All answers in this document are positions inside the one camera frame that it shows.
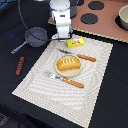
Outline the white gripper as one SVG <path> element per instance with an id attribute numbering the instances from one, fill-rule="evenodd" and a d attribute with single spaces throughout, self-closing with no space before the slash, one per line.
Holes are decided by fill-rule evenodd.
<path id="1" fill-rule="evenodd" d="M 69 0 L 51 0 L 51 17 L 55 21 L 57 33 L 53 39 L 68 39 L 72 32 L 70 19 L 70 1 Z"/>

